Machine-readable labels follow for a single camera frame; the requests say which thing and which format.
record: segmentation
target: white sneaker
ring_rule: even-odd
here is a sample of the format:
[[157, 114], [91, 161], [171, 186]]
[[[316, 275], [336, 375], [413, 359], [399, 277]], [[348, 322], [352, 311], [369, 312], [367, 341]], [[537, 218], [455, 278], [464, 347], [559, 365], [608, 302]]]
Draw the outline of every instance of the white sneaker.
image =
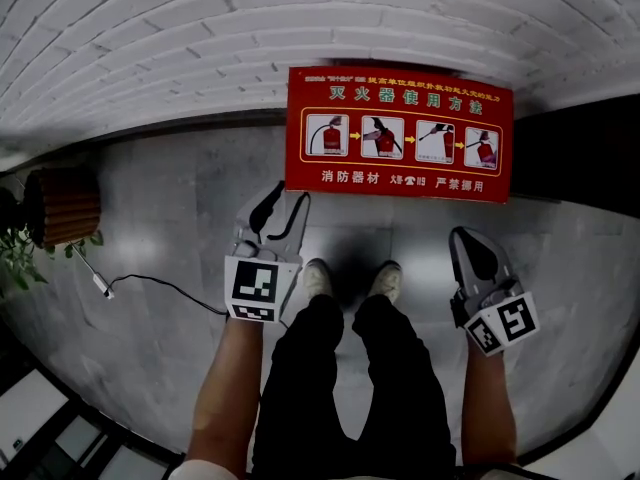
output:
[[395, 304], [400, 296], [400, 285], [402, 284], [402, 268], [395, 261], [385, 263], [371, 285], [369, 297], [373, 295], [384, 295], [391, 304]]
[[309, 299], [313, 299], [316, 295], [329, 295], [333, 297], [329, 270], [325, 262], [319, 258], [312, 259], [304, 267], [302, 284], [305, 290], [307, 290]]

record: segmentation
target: red sign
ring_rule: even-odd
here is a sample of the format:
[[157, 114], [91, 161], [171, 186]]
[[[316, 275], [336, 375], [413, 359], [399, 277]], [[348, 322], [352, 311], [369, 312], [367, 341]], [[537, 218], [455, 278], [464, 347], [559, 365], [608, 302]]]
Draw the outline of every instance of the red sign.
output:
[[513, 93], [442, 75], [291, 68], [286, 188], [505, 203]]

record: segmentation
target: wooden planter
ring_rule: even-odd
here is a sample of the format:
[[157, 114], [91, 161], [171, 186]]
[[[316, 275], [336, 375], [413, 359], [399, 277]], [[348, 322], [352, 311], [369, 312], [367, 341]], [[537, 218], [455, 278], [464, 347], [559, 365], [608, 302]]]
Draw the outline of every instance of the wooden planter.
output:
[[100, 224], [98, 182], [84, 168], [33, 171], [24, 206], [31, 239], [41, 248], [91, 236]]

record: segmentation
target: leg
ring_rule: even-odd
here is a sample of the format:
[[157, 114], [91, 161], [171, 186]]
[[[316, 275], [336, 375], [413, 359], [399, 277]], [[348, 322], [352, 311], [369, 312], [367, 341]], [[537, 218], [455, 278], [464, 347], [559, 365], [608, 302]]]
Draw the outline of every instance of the leg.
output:
[[[391, 293], [395, 300], [401, 277], [399, 267], [392, 268], [397, 276], [396, 292]], [[374, 385], [369, 417], [358, 441], [360, 474], [452, 477], [456, 452], [429, 351], [409, 319], [393, 306], [389, 292], [377, 292], [362, 304], [353, 324], [367, 349]]]
[[351, 476], [355, 443], [344, 435], [333, 401], [343, 326], [338, 304], [319, 294], [278, 341], [260, 403], [254, 478]]

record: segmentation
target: forearm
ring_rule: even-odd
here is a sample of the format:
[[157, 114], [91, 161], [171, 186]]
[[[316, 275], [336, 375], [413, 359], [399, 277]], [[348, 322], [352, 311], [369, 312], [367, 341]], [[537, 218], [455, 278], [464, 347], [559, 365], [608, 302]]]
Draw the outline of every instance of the forearm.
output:
[[516, 423], [509, 402], [502, 354], [485, 357], [470, 339], [468, 347], [462, 409], [463, 462], [513, 464], [516, 461]]
[[230, 319], [200, 389], [187, 459], [203, 459], [238, 478], [260, 403], [262, 324]]

